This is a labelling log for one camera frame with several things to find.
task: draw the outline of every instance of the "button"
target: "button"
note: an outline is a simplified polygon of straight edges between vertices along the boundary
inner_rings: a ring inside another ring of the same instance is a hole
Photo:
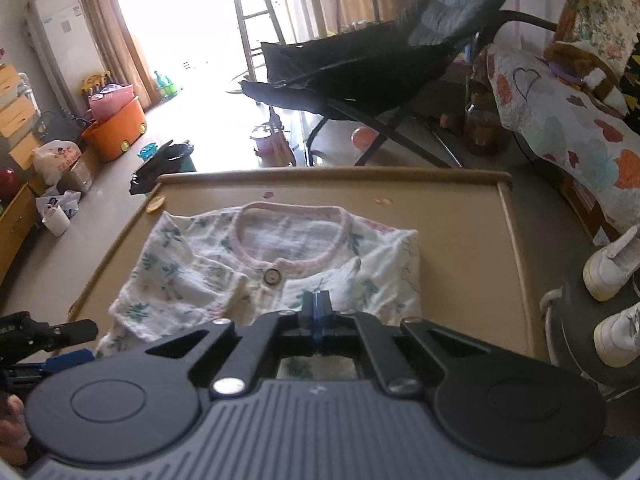
[[[146,205],[146,212],[151,214],[154,213],[155,211],[158,211],[158,209],[160,209],[162,207],[162,205],[164,205],[164,201],[166,200],[166,197],[164,195],[157,195],[155,197],[153,197],[149,203]]]
[[[264,282],[267,285],[277,285],[282,280],[282,274],[277,269],[269,269],[264,273]]]

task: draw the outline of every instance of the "white sneaker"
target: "white sneaker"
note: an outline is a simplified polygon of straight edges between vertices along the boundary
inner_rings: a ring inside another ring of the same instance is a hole
[[[615,242],[594,252],[584,264],[584,285],[598,301],[613,298],[640,269],[640,232],[634,225]]]
[[[607,317],[593,331],[593,343],[601,361],[620,368],[640,355],[640,303]]]

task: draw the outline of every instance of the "gray chair cushion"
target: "gray chair cushion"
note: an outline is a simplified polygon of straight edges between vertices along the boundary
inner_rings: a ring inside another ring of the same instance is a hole
[[[506,0],[412,0],[396,19],[408,44],[449,42],[462,49]]]

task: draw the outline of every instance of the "chair leg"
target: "chair leg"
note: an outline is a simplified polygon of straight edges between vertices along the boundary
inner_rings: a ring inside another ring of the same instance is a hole
[[[314,143],[316,136],[318,135],[320,130],[322,130],[322,127],[326,124],[328,120],[329,119],[327,119],[326,117],[323,117],[322,119],[320,119],[320,122],[316,124],[316,126],[314,126],[314,129],[311,130],[311,133],[309,134],[309,138],[306,140],[305,158],[306,158],[306,163],[309,166],[312,166],[314,164],[314,156],[311,153],[311,145]]]
[[[456,157],[455,153],[451,150],[451,148],[447,145],[447,143],[442,139],[442,137],[438,134],[438,129],[441,127],[440,123],[432,117],[427,117],[418,112],[411,110],[409,112],[415,119],[418,119],[424,126],[427,128],[429,133],[436,138],[436,140],[440,143],[440,145],[449,153],[449,156],[453,159],[456,166],[463,169],[465,166],[460,162],[459,158]]]
[[[400,107],[398,108],[398,110],[396,110],[396,113],[391,116],[389,122],[386,125],[389,128],[393,128],[395,130],[406,116],[407,111],[404,108]],[[385,141],[386,137],[382,134],[378,134],[378,136],[373,139],[371,145],[365,150],[362,155],[360,155],[360,158],[356,160],[355,165],[364,166],[367,162],[369,162],[373,154],[376,153],[376,151],[379,150],[380,147],[382,147]]]
[[[276,31],[276,36],[278,37],[278,43],[282,45],[286,44],[287,42],[284,39],[284,34],[282,33],[282,29],[280,28],[280,23],[278,22],[276,11],[273,9],[273,4],[271,3],[271,0],[264,0],[264,4],[267,6],[267,10],[269,11],[269,17],[271,19],[273,29]]]
[[[246,69],[249,72],[249,81],[256,81],[254,59],[251,56],[251,46],[249,45],[249,34],[246,30],[244,22],[244,11],[242,10],[242,1],[234,0],[236,6],[236,16],[238,17],[238,27],[240,28],[240,40],[242,41],[242,50],[244,51],[244,59],[246,60]]]
[[[433,153],[431,152],[428,152],[422,146],[419,146],[412,140],[407,139],[399,132],[396,132],[389,126],[386,126],[386,124],[383,124],[380,121],[368,116],[367,114],[356,110],[356,108],[353,108],[348,104],[336,99],[327,99],[326,104],[334,110],[337,110],[345,114],[346,116],[349,116],[351,119],[358,121],[359,123],[366,124],[369,128],[373,128],[379,134],[384,135],[386,138],[392,140],[393,142],[400,144],[400,146],[408,149],[411,152],[414,152],[416,155],[420,156],[427,162],[430,162],[437,168],[451,168],[451,166],[441,158],[433,155]]]

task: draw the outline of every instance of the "wooden cabinet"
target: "wooden cabinet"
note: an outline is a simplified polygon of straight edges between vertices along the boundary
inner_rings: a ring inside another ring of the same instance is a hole
[[[17,70],[0,65],[0,168],[12,168],[22,182],[27,182],[35,178],[33,149],[40,143],[31,131],[37,120],[36,108],[29,98],[18,95],[19,84]],[[0,283],[30,229],[40,219],[35,197],[31,187],[24,184],[0,216]]]
[[[0,283],[37,219],[35,196],[25,184],[0,216]]]

